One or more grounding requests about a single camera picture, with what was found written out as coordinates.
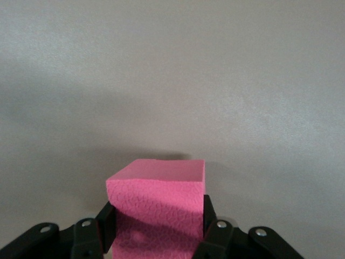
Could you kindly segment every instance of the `gray surface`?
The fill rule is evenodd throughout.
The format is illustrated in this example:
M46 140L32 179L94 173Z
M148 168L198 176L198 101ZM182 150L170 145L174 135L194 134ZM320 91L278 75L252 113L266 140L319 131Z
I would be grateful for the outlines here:
M2 0L0 246L195 158L219 215L344 258L344 42L344 1Z

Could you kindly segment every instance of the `textured pink surface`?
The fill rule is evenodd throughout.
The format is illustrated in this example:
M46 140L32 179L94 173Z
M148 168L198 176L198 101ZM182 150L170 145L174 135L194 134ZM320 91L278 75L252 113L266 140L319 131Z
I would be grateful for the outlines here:
M191 258L202 240L203 160L138 159L110 177L114 259Z

